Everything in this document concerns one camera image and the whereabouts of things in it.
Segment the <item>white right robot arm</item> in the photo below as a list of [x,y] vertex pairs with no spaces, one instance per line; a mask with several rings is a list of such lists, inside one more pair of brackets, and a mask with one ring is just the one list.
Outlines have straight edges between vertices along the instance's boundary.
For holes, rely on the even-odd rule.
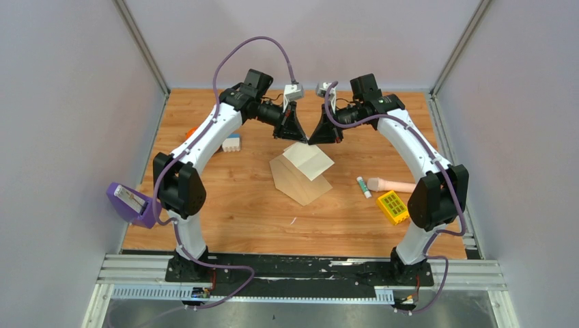
[[398,151],[416,185],[408,200],[411,222],[391,253],[389,269],[396,284],[407,285],[416,278],[417,267],[426,261],[439,234],[465,235],[468,170],[452,164],[426,140],[402,100],[384,94],[373,74],[350,81],[352,103],[342,109],[336,106],[336,86],[337,82],[319,83],[315,89],[324,102],[309,144],[337,144],[344,130],[369,124]]

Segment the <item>lined letter paper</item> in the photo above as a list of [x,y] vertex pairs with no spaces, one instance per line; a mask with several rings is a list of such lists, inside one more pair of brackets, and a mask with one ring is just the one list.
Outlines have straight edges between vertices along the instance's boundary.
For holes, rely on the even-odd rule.
[[318,146],[299,142],[284,149],[283,156],[310,181],[335,164]]

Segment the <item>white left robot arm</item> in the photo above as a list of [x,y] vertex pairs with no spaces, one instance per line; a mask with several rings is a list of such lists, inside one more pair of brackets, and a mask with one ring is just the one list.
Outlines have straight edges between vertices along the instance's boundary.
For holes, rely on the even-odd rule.
[[200,226],[200,210],[206,201],[201,175],[222,143],[247,120],[258,120],[273,127],[276,139],[307,142],[296,117],[296,101],[304,90],[292,81],[283,90],[283,102],[276,105],[265,95],[273,82],[270,75],[250,69],[241,83],[227,88],[218,98],[200,127],[170,154],[154,157],[154,213],[167,211],[173,226],[179,256],[186,259],[183,274],[192,282],[202,282],[209,264],[202,259],[207,252]]

